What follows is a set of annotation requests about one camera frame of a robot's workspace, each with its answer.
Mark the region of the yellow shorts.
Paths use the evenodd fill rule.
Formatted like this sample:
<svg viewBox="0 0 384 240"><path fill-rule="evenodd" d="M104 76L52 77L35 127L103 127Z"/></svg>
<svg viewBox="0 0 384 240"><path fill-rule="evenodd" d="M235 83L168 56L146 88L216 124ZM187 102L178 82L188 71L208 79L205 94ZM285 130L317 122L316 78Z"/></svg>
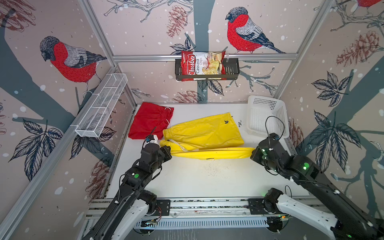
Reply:
<svg viewBox="0 0 384 240"><path fill-rule="evenodd" d="M163 130L160 146L171 148L173 157L199 160L250 158L255 148L244 147L230 113L209 116Z"/></svg>

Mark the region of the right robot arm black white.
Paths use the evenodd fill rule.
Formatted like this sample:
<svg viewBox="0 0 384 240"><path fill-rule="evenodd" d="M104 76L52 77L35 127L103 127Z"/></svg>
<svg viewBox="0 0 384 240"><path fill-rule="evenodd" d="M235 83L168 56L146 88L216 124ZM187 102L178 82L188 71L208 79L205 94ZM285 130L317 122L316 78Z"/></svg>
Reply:
<svg viewBox="0 0 384 240"><path fill-rule="evenodd" d="M327 235L332 240L382 240L384 221L375 219L336 188L308 157L291 156L278 135L270 134L252 151L251 160L287 180L302 186L328 210L326 213L298 202L271 188L263 199L264 210L293 216Z"/></svg>

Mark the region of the red shorts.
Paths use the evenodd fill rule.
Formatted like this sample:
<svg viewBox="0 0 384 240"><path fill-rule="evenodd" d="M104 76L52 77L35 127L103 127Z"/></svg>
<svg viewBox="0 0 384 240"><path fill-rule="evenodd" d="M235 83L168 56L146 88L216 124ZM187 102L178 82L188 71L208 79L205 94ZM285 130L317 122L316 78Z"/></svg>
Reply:
<svg viewBox="0 0 384 240"><path fill-rule="evenodd" d="M128 137L133 140L144 140L148 135L164 137L163 130L170 125L174 108L163 107L153 103L142 103L134 117Z"/></svg>

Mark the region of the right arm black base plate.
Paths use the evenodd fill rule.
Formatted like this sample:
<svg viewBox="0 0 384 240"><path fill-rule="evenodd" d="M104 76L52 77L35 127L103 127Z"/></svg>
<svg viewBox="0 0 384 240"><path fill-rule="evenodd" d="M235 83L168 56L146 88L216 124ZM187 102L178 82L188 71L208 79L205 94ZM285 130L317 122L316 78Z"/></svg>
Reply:
<svg viewBox="0 0 384 240"><path fill-rule="evenodd" d="M269 214L269 212L266 210L263 198L248 199L248 209L250 210L251 215Z"/></svg>

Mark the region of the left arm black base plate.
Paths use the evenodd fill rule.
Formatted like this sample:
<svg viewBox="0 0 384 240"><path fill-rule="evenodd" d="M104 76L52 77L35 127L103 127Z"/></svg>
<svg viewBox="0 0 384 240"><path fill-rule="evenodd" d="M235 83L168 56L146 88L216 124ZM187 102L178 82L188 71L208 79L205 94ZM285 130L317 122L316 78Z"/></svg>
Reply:
<svg viewBox="0 0 384 240"><path fill-rule="evenodd" d="M146 216L169 216L171 201L170 200L152 200L148 202L148 212Z"/></svg>

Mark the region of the white plastic basket tray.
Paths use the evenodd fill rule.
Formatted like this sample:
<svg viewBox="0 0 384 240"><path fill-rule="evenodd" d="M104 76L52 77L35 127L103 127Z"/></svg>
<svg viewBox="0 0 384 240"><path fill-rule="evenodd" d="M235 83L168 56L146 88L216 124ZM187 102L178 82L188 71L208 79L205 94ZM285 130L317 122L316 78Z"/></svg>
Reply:
<svg viewBox="0 0 384 240"><path fill-rule="evenodd" d="M249 96L246 131L250 135L262 138L271 133L276 133L281 138L289 137L289 121L285 103L274 98Z"/></svg>

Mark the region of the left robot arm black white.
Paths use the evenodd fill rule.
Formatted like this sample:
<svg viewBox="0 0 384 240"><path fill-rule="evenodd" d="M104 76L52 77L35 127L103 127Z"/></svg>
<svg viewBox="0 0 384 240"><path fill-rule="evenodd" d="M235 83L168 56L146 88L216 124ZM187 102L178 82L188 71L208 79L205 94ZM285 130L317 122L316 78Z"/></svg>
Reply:
<svg viewBox="0 0 384 240"><path fill-rule="evenodd" d="M155 178L154 172L162 169L164 162L172 159L171 147L160 147L156 143L146 144L141 150L141 157L125 172L118 192L101 218L90 229L84 240L111 240L136 200L142 199L145 205L156 201L156 196L145 190Z"/></svg>

